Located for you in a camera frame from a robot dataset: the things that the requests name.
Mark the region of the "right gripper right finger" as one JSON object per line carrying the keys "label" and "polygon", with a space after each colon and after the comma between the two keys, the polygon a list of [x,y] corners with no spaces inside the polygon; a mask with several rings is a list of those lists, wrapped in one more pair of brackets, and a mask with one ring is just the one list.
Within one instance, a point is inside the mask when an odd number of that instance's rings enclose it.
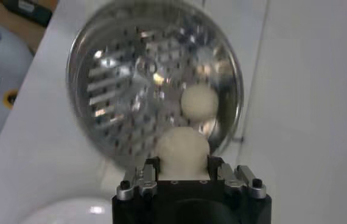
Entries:
{"label": "right gripper right finger", "polygon": [[208,156],[207,170],[212,181],[223,181],[225,191],[246,192],[249,197],[262,200],[267,196],[267,189],[261,179],[256,178],[248,166],[238,165],[234,169],[221,157]]}

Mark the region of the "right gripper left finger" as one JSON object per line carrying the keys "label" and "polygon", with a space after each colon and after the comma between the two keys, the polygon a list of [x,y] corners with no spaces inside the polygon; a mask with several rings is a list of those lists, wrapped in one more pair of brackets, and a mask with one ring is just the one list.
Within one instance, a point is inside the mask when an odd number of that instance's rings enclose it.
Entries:
{"label": "right gripper left finger", "polygon": [[123,180],[116,188],[116,198],[120,201],[128,201],[134,198],[136,193],[140,196],[157,193],[158,175],[160,172],[160,159],[156,156],[146,159],[144,167],[130,166]]}

